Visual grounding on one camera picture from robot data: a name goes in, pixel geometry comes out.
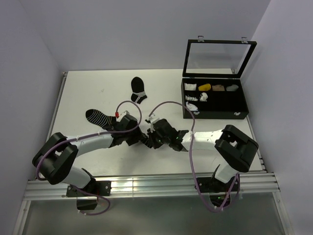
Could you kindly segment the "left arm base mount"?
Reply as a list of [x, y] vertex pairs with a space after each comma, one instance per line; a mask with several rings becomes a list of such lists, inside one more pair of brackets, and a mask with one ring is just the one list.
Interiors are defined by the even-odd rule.
[[93, 214], [93, 211], [101, 202], [105, 202], [104, 212], [108, 211], [111, 203], [106, 196], [110, 196], [111, 181], [91, 181], [84, 188], [78, 188], [73, 185], [67, 187], [66, 197], [76, 198], [76, 208], [80, 212]]

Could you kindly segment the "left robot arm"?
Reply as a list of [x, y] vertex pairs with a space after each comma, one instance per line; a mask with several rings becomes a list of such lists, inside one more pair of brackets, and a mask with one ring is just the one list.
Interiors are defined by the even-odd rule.
[[66, 183], [78, 188], [83, 195], [95, 191], [95, 179], [85, 169], [73, 166], [77, 157], [99, 149], [112, 148], [126, 142], [131, 146], [145, 136], [137, 119], [126, 114], [112, 127], [99, 133], [71, 138], [58, 132], [53, 134], [32, 160], [36, 174], [43, 175], [51, 185]]

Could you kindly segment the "black pinstriped sock white toe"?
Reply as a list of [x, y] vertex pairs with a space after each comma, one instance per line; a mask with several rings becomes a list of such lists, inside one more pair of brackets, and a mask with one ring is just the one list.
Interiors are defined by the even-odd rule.
[[140, 141], [141, 141], [146, 147], [151, 148], [149, 138], [147, 138], [147, 137], [142, 137], [142, 138], [140, 139]]

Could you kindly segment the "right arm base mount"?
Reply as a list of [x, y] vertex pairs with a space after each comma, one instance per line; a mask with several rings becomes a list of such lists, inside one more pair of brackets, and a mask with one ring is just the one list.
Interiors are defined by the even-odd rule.
[[231, 188], [231, 184], [233, 183], [235, 177], [232, 177], [228, 183], [222, 183], [215, 178], [211, 177], [198, 177], [197, 183], [200, 188], [201, 193], [223, 193], [223, 195], [213, 195], [210, 196], [211, 203], [220, 207], [226, 198], [226, 194], [228, 190]]

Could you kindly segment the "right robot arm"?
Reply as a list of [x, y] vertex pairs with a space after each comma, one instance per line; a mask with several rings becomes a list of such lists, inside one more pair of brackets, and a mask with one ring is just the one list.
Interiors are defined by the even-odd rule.
[[221, 191], [228, 186], [232, 177], [238, 173], [247, 173], [258, 151], [258, 143], [234, 125], [224, 129], [207, 132], [176, 130], [166, 119], [149, 117], [148, 136], [154, 149], [168, 145], [177, 152], [192, 150], [217, 151], [224, 161], [212, 178], [212, 187]]

